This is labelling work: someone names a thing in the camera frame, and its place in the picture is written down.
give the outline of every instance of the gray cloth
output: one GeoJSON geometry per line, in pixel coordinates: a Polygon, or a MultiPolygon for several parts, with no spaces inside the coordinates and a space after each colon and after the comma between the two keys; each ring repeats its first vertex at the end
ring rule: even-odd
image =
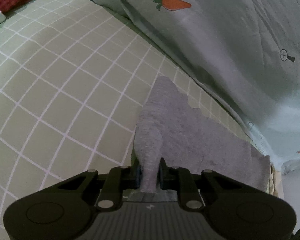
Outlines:
{"type": "Polygon", "coordinates": [[[161,157],[170,167],[194,174],[211,169],[262,191],[269,180],[269,156],[191,108],[167,77],[156,80],[141,111],[134,149],[143,172],[140,192],[157,192],[161,157]]]}

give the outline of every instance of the orange carrot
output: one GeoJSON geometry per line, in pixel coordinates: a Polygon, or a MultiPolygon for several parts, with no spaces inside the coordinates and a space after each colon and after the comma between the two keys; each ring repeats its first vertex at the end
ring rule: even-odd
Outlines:
{"type": "Polygon", "coordinates": [[[161,6],[170,11],[176,11],[191,7],[190,3],[182,0],[153,0],[153,2],[158,3],[158,11],[161,10],[161,6]]]}

